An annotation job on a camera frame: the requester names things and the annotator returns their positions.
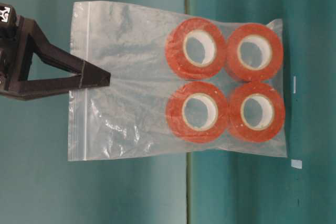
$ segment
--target orange tape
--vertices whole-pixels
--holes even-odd
[[[208,120],[200,128],[189,125],[184,108],[190,98],[208,101]],[[195,81],[178,89],[166,105],[166,121],[177,137],[188,142],[208,143],[218,138],[228,125],[228,103],[214,85]]]
[[[258,125],[251,126],[244,116],[244,104],[256,100],[263,109]],[[285,122],[285,105],[278,92],[268,84],[250,82],[238,87],[229,97],[229,133],[250,142],[265,142],[278,134]]]
[[[202,63],[194,62],[186,52],[188,38],[198,39],[205,49]],[[201,80],[217,74],[226,58],[225,39],[213,23],[203,18],[190,18],[179,24],[167,37],[166,60],[181,78]]]
[[[241,59],[240,47],[243,42],[255,43],[261,50],[262,62],[259,67],[253,68]],[[267,80],[280,69],[283,54],[282,43],[271,29],[261,24],[242,25],[228,39],[225,70],[236,80]]]

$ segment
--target plastic bag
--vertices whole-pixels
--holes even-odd
[[[185,85],[208,83],[211,89],[219,89],[230,104],[230,94],[248,84],[235,80],[222,67],[210,78],[199,76],[201,80],[196,82],[181,78],[172,70],[166,57],[167,40],[179,24],[191,16],[114,2],[75,3],[73,11],[71,53],[111,72],[112,77],[110,87],[70,92],[70,161],[143,157],[209,148],[269,156],[287,155],[283,126],[272,139],[260,143],[242,140],[227,129],[219,132],[215,139],[205,142],[197,142],[196,138],[188,141],[173,133],[171,126],[174,127],[174,123],[169,125],[167,122],[167,104],[178,90],[185,90]],[[233,31],[243,25],[210,22],[221,31],[226,42]],[[281,40],[280,19],[272,21],[267,27]],[[184,43],[183,50],[196,55],[194,62],[204,63],[207,50],[220,50],[204,49],[197,42],[202,42],[198,34],[191,37],[190,43]],[[247,40],[243,46],[247,55],[253,52],[257,55],[260,50],[266,50],[260,48],[258,51],[253,47],[253,39]],[[264,83],[271,85],[282,97],[282,68]],[[183,104],[183,119],[187,118],[186,121],[196,131],[207,125],[207,118],[221,118],[219,111],[222,111],[222,106],[217,106],[215,116],[211,116],[209,105],[206,101],[202,104],[202,99],[206,98],[193,98]],[[249,102],[247,110],[250,109],[251,113],[246,116],[246,119],[250,117],[249,120],[254,120],[251,122],[254,126],[262,124],[263,118],[267,117],[256,101]]]

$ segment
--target ziplock bag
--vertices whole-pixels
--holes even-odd
[[[70,161],[209,148],[287,155],[280,19],[220,23],[115,2],[73,11],[71,53],[112,77],[70,92]]]

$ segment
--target tape roll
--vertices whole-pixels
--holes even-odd
[[[208,111],[207,121],[201,127],[190,125],[185,108],[190,99],[203,102]],[[188,142],[208,143],[218,138],[228,126],[228,102],[214,85],[195,81],[179,88],[166,105],[167,123],[177,137]]]
[[[257,125],[247,122],[244,107],[249,99],[262,108],[261,120]],[[278,92],[268,84],[250,82],[238,87],[229,97],[229,132],[231,135],[250,142],[265,142],[281,130],[285,122],[285,106]]]
[[[241,46],[245,42],[260,49],[258,66],[252,67],[243,61]],[[246,24],[238,27],[228,39],[225,69],[236,80],[263,81],[279,71],[283,56],[282,43],[275,32],[261,24]]]
[[[191,59],[187,41],[197,39],[204,47],[201,63]],[[226,43],[222,32],[203,18],[190,18],[179,24],[167,37],[165,55],[168,65],[181,78],[202,80],[217,74],[224,66]]]

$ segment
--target teal floor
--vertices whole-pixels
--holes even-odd
[[[284,19],[289,158],[189,155],[190,223],[335,223],[336,0],[187,0],[223,22]],[[296,93],[293,78],[296,77]],[[291,167],[302,160],[302,169]]]

